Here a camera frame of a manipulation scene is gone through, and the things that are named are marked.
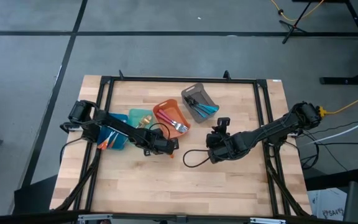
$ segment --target gray basket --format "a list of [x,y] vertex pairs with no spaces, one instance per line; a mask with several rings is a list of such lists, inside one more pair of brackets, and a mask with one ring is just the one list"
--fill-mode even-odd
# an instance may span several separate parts
[[216,112],[218,112],[218,111],[216,111],[215,113],[212,113],[210,115],[207,115],[207,117],[203,118],[200,114],[198,114],[197,111],[195,111],[193,108],[190,107],[190,105],[185,100],[185,96],[191,96],[198,103],[201,103],[204,105],[216,106],[216,107],[218,107],[218,110],[219,110],[219,106],[216,105],[214,103],[214,101],[212,101],[211,97],[209,97],[208,94],[205,92],[204,85],[202,83],[196,83],[196,84],[192,85],[191,87],[184,89],[181,92],[181,99],[183,101],[183,104],[186,106],[187,110],[190,112],[193,119],[197,123],[202,123],[203,121],[206,121],[208,118],[214,116],[216,114]]

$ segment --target gray floor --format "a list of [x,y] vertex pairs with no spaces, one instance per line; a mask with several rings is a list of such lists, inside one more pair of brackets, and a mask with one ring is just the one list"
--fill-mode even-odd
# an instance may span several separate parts
[[[305,4],[278,0],[287,16]],[[358,1],[352,2],[358,13]],[[72,30],[80,1],[0,0],[0,30]],[[269,0],[88,1],[80,30],[284,31]],[[300,26],[357,31],[343,4],[323,4]],[[33,182],[58,172],[58,153],[83,75],[221,77],[283,80],[289,105],[309,101],[336,110],[358,99],[358,86],[323,86],[318,77],[358,73],[358,39],[276,37],[77,37]],[[0,37],[0,215],[7,214],[53,88],[68,37]],[[358,120],[358,105],[327,117],[319,129]],[[316,137],[326,136],[336,131]],[[358,141],[358,130],[338,138]],[[300,139],[298,145],[308,142]],[[329,147],[346,169],[358,168],[358,146]],[[301,156],[314,147],[301,147]],[[316,168],[343,171],[325,149]]]

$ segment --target fork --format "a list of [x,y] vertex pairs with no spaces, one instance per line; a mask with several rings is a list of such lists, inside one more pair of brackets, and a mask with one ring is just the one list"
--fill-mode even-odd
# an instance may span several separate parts
[[180,133],[187,132],[188,128],[181,123],[178,123],[172,120],[163,110],[159,109],[156,114],[159,118],[163,119],[165,122],[171,124],[175,129]]

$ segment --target wooden table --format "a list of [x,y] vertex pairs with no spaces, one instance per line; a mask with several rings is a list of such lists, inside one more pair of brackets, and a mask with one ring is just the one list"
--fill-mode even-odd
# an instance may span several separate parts
[[[85,76],[78,99],[96,101],[100,79],[101,76]],[[283,86],[280,80],[267,80],[267,83],[273,117],[277,119],[288,111]],[[207,162],[194,169],[182,163],[182,155],[187,150],[206,149],[206,134],[210,133],[211,126],[216,125],[219,117],[231,118],[230,133],[259,127],[253,86],[204,83],[205,90],[220,110],[210,120],[197,124],[180,96],[181,91],[192,84],[114,82],[110,112],[128,114],[132,108],[151,110],[154,105],[173,98],[179,102],[191,129],[179,138],[180,148],[175,151],[173,159],[168,155],[145,157],[141,149],[128,143],[123,151],[103,151],[91,208],[93,212],[272,216],[261,143],[238,161]],[[106,102],[106,93],[107,88],[104,89],[101,105]],[[267,123],[262,90],[260,97]],[[70,133],[67,141],[80,135],[81,132]],[[59,206],[77,184],[85,147],[85,141],[66,147],[50,208]],[[289,191],[303,209],[311,213],[296,149],[284,144],[280,153]],[[193,152],[188,154],[186,161],[197,164],[206,157],[206,153]],[[275,189],[279,211],[283,213],[280,190],[277,186]],[[87,192],[86,185],[81,208],[84,207]]]

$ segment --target wire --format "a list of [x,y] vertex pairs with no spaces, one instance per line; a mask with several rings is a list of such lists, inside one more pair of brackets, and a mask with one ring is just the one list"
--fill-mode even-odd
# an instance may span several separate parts
[[168,139],[171,138],[171,132],[169,131],[169,128],[167,127],[167,125],[163,124],[163,123],[155,123],[155,124],[152,124],[150,127],[149,127],[149,130],[152,129],[152,127],[156,124],[162,124],[167,130],[168,130]]
[[69,144],[71,144],[71,143],[74,143],[74,142],[76,142],[76,141],[79,141],[79,140],[81,140],[81,139],[82,139],[82,137],[81,137],[81,138],[78,138],[78,139],[75,139],[75,140],[72,140],[72,141],[69,141],[68,143],[66,143],[66,144],[63,145],[62,149],[60,150],[60,163],[59,163],[59,164],[62,163],[63,152],[64,152],[66,146],[69,145]]
[[[288,20],[288,21],[297,21],[298,19],[289,19],[287,16],[284,15],[284,10],[280,11],[282,9],[279,8],[279,6],[277,5],[277,3],[274,2],[274,0],[271,0],[271,2],[276,6],[277,10],[279,11],[280,15],[284,17],[284,19]],[[324,0],[321,0],[320,3],[315,6],[310,12],[306,13],[306,15],[302,16],[301,19],[306,18],[308,15],[310,15],[314,10],[316,10],[322,3],[324,2]]]
[[[305,134],[305,136],[307,136],[308,138],[310,138],[312,141],[315,140],[315,138],[309,136],[309,134]],[[320,155],[320,147],[319,147],[318,145],[316,145],[316,144],[315,144],[315,146],[316,146],[316,154],[313,155],[313,156],[310,156],[310,157],[303,158],[303,159],[308,159],[308,160],[302,165],[302,169],[308,170],[308,169],[311,169],[314,165],[317,164],[318,159],[319,159],[319,155]],[[313,162],[311,163],[311,165],[308,166],[308,167],[305,167],[306,164],[307,164],[313,157],[314,157],[314,160],[313,160]]]
[[183,164],[184,164],[185,166],[189,167],[189,168],[195,168],[195,167],[201,166],[201,165],[203,165],[206,161],[208,161],[209,158],[210,158],[210,156],[208,156],[208,158],[206,158],[203,162],[200,162],[199,164],[194,165],[194,166],[189,166],[189,165],[187,165],[187,163],[186,163],[186,161],[185,161],[185,156],[186,156],[189,152],[208,152],[208,150],[205,150],[205,149],[191,149],[191,150],[185,152],[184,155],[183,155]]
[[338,128],[343,128],[343,127],[346,127],[346,126],[349,126],[349,125],[352,125],[352,124],[356,124],[356,123],[358,123],[358,121],[353,121],[353,122],[351,122],[351,123],[349,123],[349,124],[340,125],[340,126],[335,127],[335,128],[328,128],[328,129],[325,129],[325,130],[322,130],[322,131],[316,131],[316,132],[313,132],[313,133],[310,133],[310,134],[322,133],[322,132],[329,131],[329,130],[334,130],[334,129],[338,129]]
[[321,111],[323,111],[324,114],[337,114],[337,113],[339,113],[341,111],[344,111],[345,109],[355,105],[356,103],[358,103],[358,100],[354,101],[353,103],[351,103],[351,104],[349,104],[347,106],[342,107],[341,109],[339,109],[339,110],[337,110],[335,112],[329,112],[329,111],[324,110],[323,108],[321,108]]
[[325,138],[322,138],[322,139],[319,139],[319,140],[315,140],[315,141],[306,143],[305,145],[309,145],[309,144],[312,144],[312,143],[315,143],[315,142],[321,142],[321,141],[324,141],[324,140],[327,140],[327,139],[335,138],[335,137],[338,137],[338,136],[340,136],[340,135],[343,135],[343,134],[346,134],[346,133],[348,133],[348,132],[351,132],[351,131],[353,131],[353,130],[355,130],[355,129],[357,129],[357,128],[358,128],[358,125],[354,126],[354,127],[351,128],[351,129],[348,129],[348,130],[346,130],[346,131],[343,131],[343,132],[341,132],[341,133],[334,134],[334,135],[332,135],[332,136],[328,136],[328,137],[325,137]]
[[319,146],[328,146],[332,144],[358,144],[358,142],[330,142],[330,143],[317,143]]
[[301,151],[299,150],[298,146],[296,146],[296,145],[294,145],[294,144],[292,144],[292,143],[290,143],[290,142],[287,142],[287,141],[285,141],[285,143],[287,143],[287,144],[289,144],[289,145],[295,147],[296,150],[298,150],[298,156],[301,156]]
[[336,157],[332,154],[332,152],[328,149],[328,147],[327,147],[325,144],[323,144],[322,146],[324,146],[324,147],[327,149],[328,153],[333,157],[333,159],[334,159],[344,170],[347,171],[347,169],[336,159]]

